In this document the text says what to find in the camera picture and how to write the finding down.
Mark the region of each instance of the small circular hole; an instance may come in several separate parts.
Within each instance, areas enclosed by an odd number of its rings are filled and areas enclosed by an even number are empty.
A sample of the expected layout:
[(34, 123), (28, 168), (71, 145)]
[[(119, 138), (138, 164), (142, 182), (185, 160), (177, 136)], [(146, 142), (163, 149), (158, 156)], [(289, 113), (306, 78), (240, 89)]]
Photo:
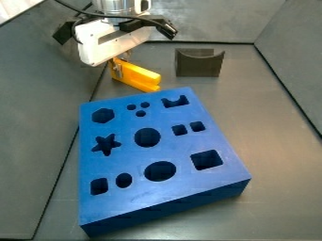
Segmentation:
[(145, 117), (146, 116), (146, 112), (143, 110), (137, 112), (137, 116), (138, 117)]
[(142, 107), (142, 108), (150, 107), (150, 103), (147, 103), (147, 102), (141, 103), (141, 107)]
[(135, 109), (137, 109), (137, 105), (135, 105), (135, 104), (127, 105), (127, 109), (129, 109), (129, 110), (135, 110)]
[(133, 176), (129, 173), (122, 173), (117, 178), (117, 185), (126, 188), (133, 183)]

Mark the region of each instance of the hexagonal hole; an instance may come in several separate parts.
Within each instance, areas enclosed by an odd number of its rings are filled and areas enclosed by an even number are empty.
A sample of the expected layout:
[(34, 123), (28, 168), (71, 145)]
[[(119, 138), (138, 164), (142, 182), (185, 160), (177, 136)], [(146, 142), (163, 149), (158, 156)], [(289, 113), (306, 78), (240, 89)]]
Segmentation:
[(93, 121), (105, 124), (115, 118), (115, 111), (113, 109), (102, 108), (93, 114)]

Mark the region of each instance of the black cable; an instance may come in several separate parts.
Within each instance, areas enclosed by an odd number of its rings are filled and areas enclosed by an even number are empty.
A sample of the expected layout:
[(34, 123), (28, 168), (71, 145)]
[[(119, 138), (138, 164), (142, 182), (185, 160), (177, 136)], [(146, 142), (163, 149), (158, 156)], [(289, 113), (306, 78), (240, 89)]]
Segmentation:
[(86, 9), (89, 9), (91, 6), (93, 6), (93, 2), (82, 9), (82, 10), (86, 10)]
[(94, 12), (87, 12), (82, 9), (78, 9), (75, 8), (73, 5), (62, 2), (60, 0), (55, 0), (59, 4), (62, 4), (66, 8), (70, 8), (71, 10), (79, 12), (79, 13), (83, 13), (86, 15), (90, 15), (90, 16), (94, 16), (94, 17), (102, 17), (102, 18), (118, 18), (118, 19), (137, 19), (137, 20), (142, 20), (143, 22), (147, 22), (147, 23), (151, 23), (157, 26), (159, 26), (161, 28), (165, 28), (165, 26), (158, 23), (157, 21), (154, 20), (149, 20), (149, 19), (145, 19), (145, 18), (141, 18), (141, 17), (135, 17), (135, 16), (122, 16), (122, 15), (105, 15), (105, 14), (99, 14), (99, 13), (94, 13)]
[(83, 44), (83, 42), (78, 39), (77, 35), (75, 35), (75, 27), (83, 22), (83, 19), (81, 18), (78, 21), (75, 21), (74, 26), (73, 26), (73, 36), (74, 39), (78, 43)]

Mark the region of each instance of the gray wall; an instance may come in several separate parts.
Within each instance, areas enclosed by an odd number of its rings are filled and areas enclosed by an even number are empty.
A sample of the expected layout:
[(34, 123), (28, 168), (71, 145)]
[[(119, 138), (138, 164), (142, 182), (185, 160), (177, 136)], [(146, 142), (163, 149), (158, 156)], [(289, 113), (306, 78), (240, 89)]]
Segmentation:
[[(154, 0), (153, 14), (179, 29), (174, 40), (254, 43), (286, 0)], [(151, 40), (166, 40), (155, 32)]]
[(322, 135), (322, 1), (289, 0), (256, 46)]
[(0, 27), (0, 238), (32, 238), (102, 73), (52, 38), (73, 14), (47, 1)]

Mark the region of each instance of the star-shaped hole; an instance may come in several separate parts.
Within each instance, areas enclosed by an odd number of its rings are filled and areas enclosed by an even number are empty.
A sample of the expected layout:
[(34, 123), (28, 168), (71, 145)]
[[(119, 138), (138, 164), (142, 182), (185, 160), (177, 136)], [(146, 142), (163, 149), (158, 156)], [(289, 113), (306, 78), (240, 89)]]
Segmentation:
[(114, 148), (121, 147), (121, 143), (115, 141), (115, 134), (105, 137), (97, 137), (97, 146), (93, 148), (93, 152), (103, 152), (106, 156), (110, 156)]

